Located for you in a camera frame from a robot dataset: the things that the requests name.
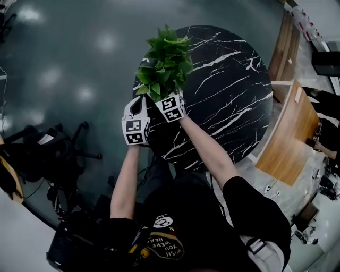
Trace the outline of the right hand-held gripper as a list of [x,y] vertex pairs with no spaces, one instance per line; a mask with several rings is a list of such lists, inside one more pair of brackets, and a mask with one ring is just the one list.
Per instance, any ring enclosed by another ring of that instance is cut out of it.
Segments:
[[167,123],[182,119],[185,115],[185,102],[180,94],[171,94],[168,98],[156,102],[156,106]]

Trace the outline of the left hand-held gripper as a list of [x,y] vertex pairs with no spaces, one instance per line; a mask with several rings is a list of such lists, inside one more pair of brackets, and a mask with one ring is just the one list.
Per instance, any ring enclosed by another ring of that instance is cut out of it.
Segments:
[[127,145],[141,145],[147,142],[150,131],[150,118],[147,113],[147,103],[145,96],[133,98],[125,107],[124,115],[135,116],[122,120],[122,131]]

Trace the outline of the green potted plant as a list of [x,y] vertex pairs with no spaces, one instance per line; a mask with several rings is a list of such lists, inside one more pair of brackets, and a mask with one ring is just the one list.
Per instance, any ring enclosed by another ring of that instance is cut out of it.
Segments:
[[141,85],[136,95],[148,95],[154,102],[178,94],[186,85],[186,77],[193,70],[189,54],[191,39],[179,38],[165,25],[158,29],[158,36],[147,39],[151,46],[145,55],[147,61],[140,64],[136,77]]

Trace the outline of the person's left forearm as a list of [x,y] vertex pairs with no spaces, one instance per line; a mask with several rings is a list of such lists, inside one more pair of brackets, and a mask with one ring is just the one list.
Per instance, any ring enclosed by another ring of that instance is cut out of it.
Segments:
[[110,218],[133,219],[141,147],[129,146],[110,202]]

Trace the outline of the person's right forearm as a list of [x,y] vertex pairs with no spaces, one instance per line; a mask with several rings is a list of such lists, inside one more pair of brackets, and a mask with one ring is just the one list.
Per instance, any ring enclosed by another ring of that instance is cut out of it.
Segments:
[[239,176],[228,153],[218,142],[186,115],[180,119],[179,123],[189,136],[201,160],[217,181],[221,190],[227,181]]

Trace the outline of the white shoulder bag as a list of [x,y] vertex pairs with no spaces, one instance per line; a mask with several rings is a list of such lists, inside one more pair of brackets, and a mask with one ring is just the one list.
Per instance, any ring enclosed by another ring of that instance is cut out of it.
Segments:
[[241,235],[240,239],[246,246],[248,257],[261,272],[284,270],[284,254],[277,244],[246,235]]

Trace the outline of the round black marble table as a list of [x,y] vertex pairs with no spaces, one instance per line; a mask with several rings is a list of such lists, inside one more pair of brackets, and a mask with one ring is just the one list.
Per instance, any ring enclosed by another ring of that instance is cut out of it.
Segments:
[[[186,114],[237,163],[257,146],[269,124],[273,92],[266,66],[250,44],[223,28],[194,25],[175,32],[191,39],[193,70],[181,90]],[[146,103],[148,147],[178,169],[204,169],[179,122],[167,123],[148,95]]]

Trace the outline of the black wheeled office chair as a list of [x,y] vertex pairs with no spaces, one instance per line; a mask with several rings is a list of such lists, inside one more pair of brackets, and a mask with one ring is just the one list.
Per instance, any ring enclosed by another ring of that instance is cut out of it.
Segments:
[[34,183],[41,178],[53,183],[76,182],[84,172],[78,165],[78,157],[102,159],[102,154],[90,154],[76,148],[80,132],[88,128],[88,122],[84,121],[70,137],[61,124],[45,132],[28,125],[4,139],[0,144],[0,155],[27,182]]

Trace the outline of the person's black printed t-shirt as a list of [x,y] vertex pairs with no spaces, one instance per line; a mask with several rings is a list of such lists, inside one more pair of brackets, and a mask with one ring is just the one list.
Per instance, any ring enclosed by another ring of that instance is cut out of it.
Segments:
[[291,228],[279,206],[244,178],[223,187],[229,219],[212,189],[193,175],[151,193],[140,218],[112,218],[109,246],[126,253],[133,272],[261,272],[248,257],[241,235],[278,245],[286,267]]

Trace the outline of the stack of brown wooden planks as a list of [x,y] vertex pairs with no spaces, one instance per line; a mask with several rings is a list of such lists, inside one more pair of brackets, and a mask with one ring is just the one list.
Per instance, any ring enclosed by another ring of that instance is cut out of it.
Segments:
[[292,81],[300,43],[300,32],[292,16],[284,11],[268,73],[271,81]]

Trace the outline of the orange wooden desk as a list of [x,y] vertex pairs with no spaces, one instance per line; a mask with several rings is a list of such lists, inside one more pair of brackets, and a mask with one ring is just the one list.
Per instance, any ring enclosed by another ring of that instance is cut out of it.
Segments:
[[2,189],[8,197],[17,203],[23,203],[24,195],[19,182],[18,175],[14,168],[1,155],[0,150],[0,189]]

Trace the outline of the black equipment rig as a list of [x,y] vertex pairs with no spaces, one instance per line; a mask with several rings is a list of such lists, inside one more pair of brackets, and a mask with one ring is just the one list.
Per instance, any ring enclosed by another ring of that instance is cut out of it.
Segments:
[[46,252],[55,272],[133,272],[131,258],[108,245],[117,233],[108,226],[110,216],[111,199],[101,195],[94,209],[82,208],[61,220]]

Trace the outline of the clear water bottle red label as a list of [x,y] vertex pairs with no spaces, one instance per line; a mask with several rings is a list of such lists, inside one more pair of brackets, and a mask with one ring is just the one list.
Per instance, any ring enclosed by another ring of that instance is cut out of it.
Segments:
[[320,40],[322,38],[322,35],[314,27],[305,27],[303,34],[307,41]]
[[295,24],[300,31],[310,31],[314,29],[314,24],[308,17],[297,17]]
[[300,9],[299,6],[295,6],[295,7],[291,8],[290,15],[295,22],[301,22],[304,19],[304,15],[303,15],[302,10]]

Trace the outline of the black cabinet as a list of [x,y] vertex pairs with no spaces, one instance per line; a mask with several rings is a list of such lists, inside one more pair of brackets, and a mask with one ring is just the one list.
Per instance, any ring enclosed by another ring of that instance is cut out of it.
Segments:
[[340,52],[313,52],[311,63],[318,75],[340,78]]

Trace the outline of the wooden desk with white frame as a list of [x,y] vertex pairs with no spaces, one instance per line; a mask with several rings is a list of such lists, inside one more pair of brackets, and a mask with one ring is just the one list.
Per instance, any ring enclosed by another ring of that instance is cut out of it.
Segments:
[[294,97],[301,84],[297,81],[273,81],[273,87],[289,87],[283,108],[264,146],[255,156],[247,158],[255,167],[275,179],[292,186],[300,176],[314,150],[307,145],[313,138],[319,118],[310,99],[302,89],[297,104]]

